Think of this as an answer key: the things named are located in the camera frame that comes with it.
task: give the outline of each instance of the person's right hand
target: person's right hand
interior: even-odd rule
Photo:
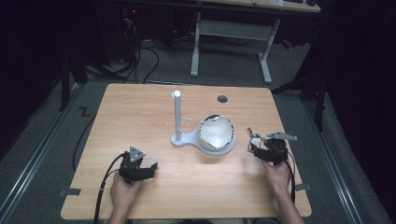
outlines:
[[[143,181],[136,181],[132,185],[125,183],[119,172],[114,174],[110,195],[115,207],[130,208],[137,198],[137,193]]]
[[[268,184],[274,192],[279,190],[286,190],[289,192],[290,172],[288,165],[284,161],[277,166],[272,166],[268,161],[262,160],[262,166],[265,169]]]

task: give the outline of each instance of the wire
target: wire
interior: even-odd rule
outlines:
[[[115,169],[115,170],[113,170],[112,172],[110,172],[108,175],[107,175],[107,177],[106,178],[108,178],[109,176],[111,176],[113,173],[115,173],[115,172],[117,172],[119,169]]]
[[[294,160],[293,156],[291,156],[291,154],[288,152],[288,154],[290,155],[291,159],[293,160],[293,174],[295,175],[296,173],[296,161]]]
[[[101,186],[99,188],[98,198],[96,200],[95,216],[93,218],[93,223],[95,223],[95,224],[98,223],[99,211],[100,211],[100,203],[102,201],[103,192],[105,191],[106,180],[110,176],[111,173],[115,172],[115,171],[113,171],[113,172],[110,173],[110,170],[113,167],[114,163],[116,163],[116,161],[119,158],[124,157],[125,155],[126,155],[126,153],[124,152],[124,153],[120,154],[116,159],[114,159],[114,161],[111,162],[110,166],[108,167],[108,169],[106,171],[105,177],[103,178],[102,184],[101,184]]]
[[[153,52],[157,56],[157,62],[155,63],[155,66],[149,71],[149,73],[145,76],[145,79],[143,79],[143,84],[146,84],[146,80],[148,79],[149,75],[154,71],[154,69],[157,68],[158,64],[160,63],[160,56],[152,49],[147,49],[151,52]]]
[[[215,39],[215,40],[216,40],[216,39],[218,39],[218,38],[215,38],[215,37],[212,37],[212,38],[207,37],[206,39],[209,39],[209,40]],[[214,48],[205,48],[205,47],[203,47],[201,44],[200,44],[199,46],[200,46],[201,49],[212,50],[212,49],[218,49],[218,48],[220,48],[220,47],[222,46],[222,44],[223,44],[223,38],[220,37],[220,38],[219,38],[219,43],[218,43],[218,45],[215,46]]]
[[[137,63],[140,62],[140,56],[141,56],[141,48],[139,48],[139,51],[138,51]],[[138,81],[137,81],[137,67],[134,69],[134,83],[135,84],[138,83]]]
[[[93,122],[93,120],[96,118],[96,114],[91,118],[90,122],[88,122],[88,124],[85,126],[84,131],[82,131],[82,134],[79,136],[79,139],[77,141],[75,150],[73,152],[73,171],[76,172],[77,170],[77,166],[76,166],[76,154],[77,154],[77,150],[78,150],[78,146],[81,143],[82,140],[82,136],[84,136],[84,133],[87,132],[88,127],[90,127],[91,123]]]
[[[134,61],[135,61],[134,66],[131,68],[131,71],[128,73],[128,75],[125,77],[125,79],[123,80],[122,83],[125,83],[128,80],[129,76],[132,74],[133,71],[136,71],[136,67],[137,67],[139,61],[135,55],[134,55]]]
[[[291,175],[291,193],[290,193],[290,197],[291,197],[291,200],[295,203],[295,199],[296,199],[296,182],[295,182],[295,179],[294,179],[294,171],[291,170],[290,163],[288,162],[288,160],[286,160],[286,158],[284,158],[282,156],[282,154],[280,154],[279,150],[274,145],[272,145],[272,147],[274,147],[274,149],[276,150],[277,154],[279,154],[279,156],[282,158],[282,160],[288,166],[288,169],[289,169],[289,172],[290,172],[290,175]]]
[[[195,12],[195,13],[194,13],[194,16],[192,17],[192,22],[191,22],[191,26],[190,26],[189,31],[188,31],[184,36],[182,36],[182,37],[179,38],[179,39],[175,39],[174,41],[189,39],[189,38],[195,36],[195,35],[190,35],[190,36],[187,36],[187,35],[189,35],[189,34],[191,33],[192,27],[194,26],[194,22],[195,22],[196,16],[197,16],[197,13]]]
[[[123,67],[123,68],[121,68],[120,70],[118,70],[118,71],[110,71],[110,70],[108,70],[108,69],[106,69],[106,68],[104,68],[103,66],[101,66],[101,65],[99,65],[99,64],[96,64],[96,63],[93,63],[93,62],[90,62],[88,59],[85,59],[85,58],[83,58],[83,57],[81,57],[81,56],[78,56],[85,64],[88,64],[88,65],[90,65],[91,67],[93,67],[95,70],[97,70],[98,72],[94,72],[94,71],[92,71],[91,69],[89,69],[89,68],[85,68],[85,71],[87,72],[87,73],[90,73],[90,74],[93,74],[93,75],[96,75],[96,76],[102,76],[102,75],[105,75],[105,76],[108,76],[108,77],[112,77],[112,78],[116,78],[116,79],[124,79],[125,80],[125,77],[122,77],[122,76],[119,76],[119,74],[122,74],[122,73],[124,73],[124,72],[127,72],[128,70],[130,70],[130,69],[132,69],[132,70],[134,70],[134,68],[137,66],[137,62],[136,62],[136,59],[135,59],[135,49],[137,49],[137,47],[135,47],[134,45],[139,45],[139,44],[141,44],[141,42],[139,42],[138,40],[140,39],[140,36],[141,36],[141,34],[139,33],[139,34],[137,34],[136,36],[135,36],[135,38],[134,38],[134,42],[133,43],[131,43],[131,45],[129,45],[128,46],[128,57],[129,57],[129,55],[130,54],[132,54],[131,55],[131,60],[130,60],[130,62],[125,66],[125,67]]]

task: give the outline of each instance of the bowl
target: bowl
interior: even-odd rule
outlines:
[[[210,115],[198,126],[198,140],[207,150],[220,151],[233,140],[233,125],[223,115]]]

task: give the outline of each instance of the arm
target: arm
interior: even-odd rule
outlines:
[[[134,204],[142,181],[136,181],[132,185],[125,183],[119,172],[114,174],[113,186],[110,190],[111,201],[114,208],[111,213],[111,224],[124,224],[129,210]]]
[[[275,194],[283,222],[285,224],[304,223],[289,194],[290,173],[286,163],[282,161],[279,165],[272,166],[267,161],[262,161],[262,166],[264,166],[268,183]]]

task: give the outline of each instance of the metal rail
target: metal rail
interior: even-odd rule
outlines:
[[[9,219],[12,216],[18,202],[21,200],[23,193],[28,188],[30,182],[32,181],[35,173],[37,172],[38,168],[40,167],[41,162],[47,155],[47,152],[50,150],[50,143],[53,136],[56,134],[59,126],[61,125],[62,121],[64,120],[65,115],[67,114],[71,104],[77,98],[77,96],[81,93],[82,86],[76,88],[74,91],[76,93],[73,94],[71,101],[64,109],[64,111],[59,111],[56,115],[54,121],[51,123],[49,128],[47,129],[43,139],[40,141],[40,144],[35,150],[34,155],[27,163],[26,167],[20,174],[17,182],[15,183],[14,187],[8,194],[7,198],[4,200],[3,204],[0,207],[0,223],[8,223]]]
[[[324,137],[324,133],[318,129],[318,126],[315,123],[315,111],[312,108],[312,105],[309,102],[303,102],[303,106],[305,112],[310,117],[310,123],[312,127],[315,129],[315,133],[317,134],[317,138],[321,144],[321,149],[322,149],[321,152],[323,159],[325,160],[326,166],[329,170],[329,174],[332,178],[332,182],[334,183],[335,189],[337,190],[338,196],[340,197],[340,201],[344,206],[349,222],[363,223],[361,220],[361,215],[359,214],[359,210],[353,201],[347,183],[342,177],[340,170],[338,169],[338,166],[335,162],[334,156],[332,155],[332,151],[330,150],[330,147],[327,144],[326,138]]]

